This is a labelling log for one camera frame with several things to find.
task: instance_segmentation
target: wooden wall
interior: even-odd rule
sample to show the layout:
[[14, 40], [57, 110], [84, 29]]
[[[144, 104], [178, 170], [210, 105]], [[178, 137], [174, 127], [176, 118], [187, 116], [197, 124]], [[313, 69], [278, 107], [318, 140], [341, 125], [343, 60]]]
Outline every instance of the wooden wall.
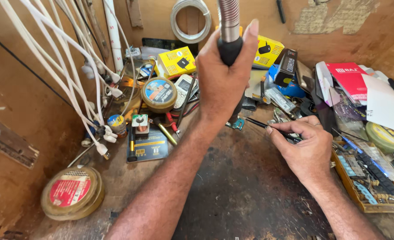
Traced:
[[[143, 27], [132, 28], [126, 0], [114, 0], [129, 43], [141, 46], [142, 37], [176, 39], [170, 27], [175, 2], [139, 0]], [[53, 56], [25, 7], [17, 0], [10, 3]], [[107, 37], [102, 1], [93, 3]], [[205, 0], [205, 3], [212, 14], [214, 30], [218, 24], [216, 0]], [[373, 66], [394, 78], [394, 0], [331, 0], [321, 6], [315, 6], [313, 0], [283, 0], [283, 5], [286, 24], [281, 23], [274, 0], [242, 0], [241, 25], [246, 27], [253, 18], [258, 18], [261, 35], [297, 50], [299, 59], [310, 68], [319, 61], [356, 62]], [[66, 32], [75, 38], [72, 26], [60, 15]], [[188, 19], [197, 20], [190, 18], [188, 11], [181, 12], [177, 19], [184, 31]], [[202, 29], [202, 14], [197, 21]], [[26, 47], [1, 6], [0, 41], [66, 98]], [[77, 67], [81, 67], [83, 58], [77, 51], [74, 59]], [[113, 65], [111, 58], [108, 64]], [[83, 78], [83, 83], [89, 99], [94, 101], [94, 82]], [[42, 188], [76, 155], [84, 131], [74, 110], [0, 47], [1, 106], [6, 109], [0, 111], [0, 121], [40, 150], [33, 170], [0, 154], [0, 238], [20, 239], [28, 236], [43, 217], [39, 205]]]
[[[130, 25], [125, 0], [115, 1], [116, 12], [129, 41], [141, 46], [141, 39], [176, 39], [170, 27], [170, 13], [176, 0], [139, 0], [143, 28]], [[212, 30], [218, 24], [216, 0], [204, 1], [212, 16]], [[246, 27], [260, 20], [260, 35], [280, 41], [299, 52], [308, 67], [320, 61], [356, 62], [373, 65], [394, 77], [394, 0], [331, 0], [315, 6], [313, 0], [283, 0], [286, 23], [282, 24], [276, 1], [241, 1], [240, 20]], [[186, 11], [178, 23], [184, 31]], [[200, 15], [200, 29], [204, 25]]]
[[[48, 42], [27, 9], [19, 1], [10, 1], [10, 3], [35, 39], [55, 59]], [[44, 0], [43, 3], [51, 13], [48, 1]], [[95, 0], [93, 3], [105, 36], [108, 36], [102, 1]], [[59, 8], [58, 12], [64, 29], [75, 39], [72, 25]], [[68, 99], [30, 52], [1, 5], [0, 41], [58, 93]], [[73, 58], [77, 68], [80, 69], [84, 58], [76, 50], [73, 50]], [[113, 66], [112, 57], [107, 61], [109, 66]], [[94, 80], [88, 80], [82, 73], [80, 77], [88, 99], [96, 102]], [[66, 168], [77, 155], [84, 127], [81, 119], [70, 106], [2, 47], [0, 47], [0, 107], [6, 107], [5, 110], [0, 111], [0, 122], [40, 150], [40, 156], [32, 170], [0, 154], [0, 238], [21, 239], [28, 236], [30, 230], [38, 226], [44, 217], [40, 208], [41, 191], [48, 180], [58, 171]]]

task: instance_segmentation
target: coiled wire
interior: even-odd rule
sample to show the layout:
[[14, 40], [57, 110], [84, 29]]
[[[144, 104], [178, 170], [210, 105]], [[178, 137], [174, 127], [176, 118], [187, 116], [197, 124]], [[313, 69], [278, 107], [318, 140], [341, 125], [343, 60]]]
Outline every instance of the coiled wire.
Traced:
[[217, 0], [221, 37], [233, 42], [240, 37], [240, 5], [238, 0]]
[[[185, 34], [179, 29], [178, 23], [176, 22], [176, 15], [178, 12], [182, 8], [188, 6], [198, 8], [206, 19], [206, 25], [204, 26], [203, 30], [194, 35]], [[210, 27], [212, 26], [212, 18], [207, 5], [202, 0], [178, 0], [173, 6], [172, 13], [170, 14], [170, 25], [172, 26], [173, 33], [177, 38], [179, 38], [179, 40], [188, 44], [193, 44], [198, 43], [207, 37], [210, 32]]]

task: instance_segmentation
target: workbench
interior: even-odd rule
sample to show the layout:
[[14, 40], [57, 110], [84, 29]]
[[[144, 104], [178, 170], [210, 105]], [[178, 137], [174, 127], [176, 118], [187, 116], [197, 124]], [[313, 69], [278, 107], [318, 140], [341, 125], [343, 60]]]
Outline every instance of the workbench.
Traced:
[[[182, 120], [181, 135], [192, 127], [188, 125], [194, 114]], [[256, 112], [242, 110], [242, 115], [266, 122], [273, 118], [273, 106], [258, 106]], [[126, 138], [107, 146], [111, 154], [108, 161], [95, 149], [77, 161], [88, 162], [101, 173], [105, 185], [101, 206], [77, 221], [58, 222], [45, 217], [31, 239], [103, 239], [141, 184], [162, 163], [127, 164]], [[394, 239], [394, 214], [366, 216], [388, 239]], [[265, 130], [245, 123], [242, 131], [223, 128], [210, 145], [173, 239], [330, 239], [332, 233], [321, 208]]]

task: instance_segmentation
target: white pipe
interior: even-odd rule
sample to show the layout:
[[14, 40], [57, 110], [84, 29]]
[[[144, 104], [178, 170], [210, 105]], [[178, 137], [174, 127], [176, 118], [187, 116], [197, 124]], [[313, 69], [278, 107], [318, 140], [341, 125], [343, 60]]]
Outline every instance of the white pipe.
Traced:
[[124, 65], [123, 65], [123, 54], [121, 53], [121, 43], [120, 43], [120, 35], [118, 33], [118, 26], [114, 16], [112, 15], [115, 14], [114, 1], [113, 0], [104, 1], [104, 9], [106, 16], [106, 24], [108, 25], [108, 33], [111, 43], [112, 57], [114, 58], [115, 71], [117, 72], [117, 74], [119, 74], [123, 69]]

